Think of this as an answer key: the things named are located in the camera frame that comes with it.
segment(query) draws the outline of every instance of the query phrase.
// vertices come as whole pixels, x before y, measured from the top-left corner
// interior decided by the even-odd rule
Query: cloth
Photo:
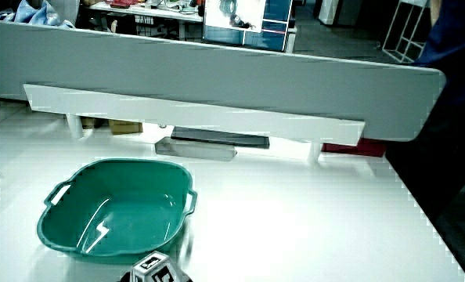
[[[33,8],[26,0],[22,0],[16,12],[11,13],[7,10],[0,12],[0,20],[33,25],[74,28],[74,25],[69,20],[61,21],[60,16],[46,0],[43,1],[39,9]]]

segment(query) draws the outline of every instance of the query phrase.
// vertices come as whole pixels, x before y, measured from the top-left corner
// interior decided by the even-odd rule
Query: computer screen
[[[292,0],[207,0],[203,38],[284,51]]]

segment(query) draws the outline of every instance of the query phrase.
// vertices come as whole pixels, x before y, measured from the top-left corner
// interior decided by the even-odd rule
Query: table surface
[[[101,1],[94,5],[89,6],[88,8],[99,10],[99,11],[127,13],[127,14],[138,15],[138,16],[163,17],[167,19],[184,20],[184,21],[189,21],[189,22],[194,22],[194,23],[203,22],[203,17],[199,16],[198,13],[188,15],[188,14],[179,13],[176,11],[170,11],[166,9],[148,9],[146,7],[142,7],[140,4],[131,5],[130,8],[128,9],[119,9],[119,8],[111,8],[110,5],[106,4],[104,1]]]
[[[465,274],[383,158],[321,154],[272,139],[269,150],[237,148],[232,161],[155,154],[171,134],[112,136],[108,127],[74,141],[66,119],[0,107],[0,282],[106,281],[126,265],[78,261],[44,246],[43,200],[83,165],[105,157],[179,163],[193,175],[192,245],[179,265],[194,281],[465,281]]]

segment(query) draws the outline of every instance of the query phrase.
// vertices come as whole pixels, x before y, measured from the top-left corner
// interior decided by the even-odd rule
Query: red object
[[[120,6],[120,7],[129,7],[130,5],[135,5],[139,3],[139,0],[106,0],[106,4]]]
[[[321,151],[327,153],[354,154],[368,157],[382,157],[386,151],[386,142],[383,140],[361,138],[357,146],[344,146],[324,143]]]

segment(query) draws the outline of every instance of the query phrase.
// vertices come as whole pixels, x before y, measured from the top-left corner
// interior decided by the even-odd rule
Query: basin handle
[[[191,195],[191,205],[189,206],[189,210],[184,212],[184,216],[190,215],[194,212],[194,208],[196,207],[196,200],[198,198],[198,193],[194,190],[187,191],[188,194]]]
[[[70,185],[71,183],[72,183],[72,181],[67,180],[67,181],[64,181],[62,183],[57,184],[57,186],[55,186],[55,188],[53,188],[53,191],[46,197],[45,204],[47,206],[51,206],[53,198],[55,198],[55,196],[62,190],[62,188],[64,186]]]

